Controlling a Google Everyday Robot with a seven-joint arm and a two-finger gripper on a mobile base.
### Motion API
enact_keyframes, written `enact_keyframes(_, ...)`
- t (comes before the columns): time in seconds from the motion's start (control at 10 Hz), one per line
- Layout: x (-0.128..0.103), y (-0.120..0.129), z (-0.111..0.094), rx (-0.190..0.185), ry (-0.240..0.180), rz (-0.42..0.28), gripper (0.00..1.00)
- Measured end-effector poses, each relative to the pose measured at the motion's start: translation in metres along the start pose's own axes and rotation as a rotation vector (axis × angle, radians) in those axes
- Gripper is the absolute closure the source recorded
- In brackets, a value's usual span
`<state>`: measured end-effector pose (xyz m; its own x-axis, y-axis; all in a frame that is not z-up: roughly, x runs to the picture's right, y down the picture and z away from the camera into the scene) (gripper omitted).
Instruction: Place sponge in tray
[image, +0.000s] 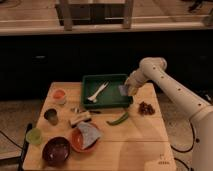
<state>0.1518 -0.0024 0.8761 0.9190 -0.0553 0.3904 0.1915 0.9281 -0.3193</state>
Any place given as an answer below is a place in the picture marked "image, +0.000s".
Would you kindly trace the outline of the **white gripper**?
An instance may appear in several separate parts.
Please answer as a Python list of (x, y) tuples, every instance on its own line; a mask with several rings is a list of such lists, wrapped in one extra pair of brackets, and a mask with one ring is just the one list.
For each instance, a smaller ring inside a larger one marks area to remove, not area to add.
[(133, 71), (127, 80), (125, 81), (125, 86), (127, 87), (127, 95), (134, 96), (138, 89), (142, 87), (148, 78), (139, 70)]

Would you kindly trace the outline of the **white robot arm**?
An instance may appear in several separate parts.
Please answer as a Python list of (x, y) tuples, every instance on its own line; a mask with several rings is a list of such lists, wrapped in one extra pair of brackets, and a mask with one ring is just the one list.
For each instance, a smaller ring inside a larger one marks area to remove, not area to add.
[(155, 82), (191, 121), (199, 140), (192, 152), (193, 171), (213, 171), (213, 105), (170, 77), (162, 57), (146, 57), (125, 81), (127, 93), (134, 96), (148, 80)]

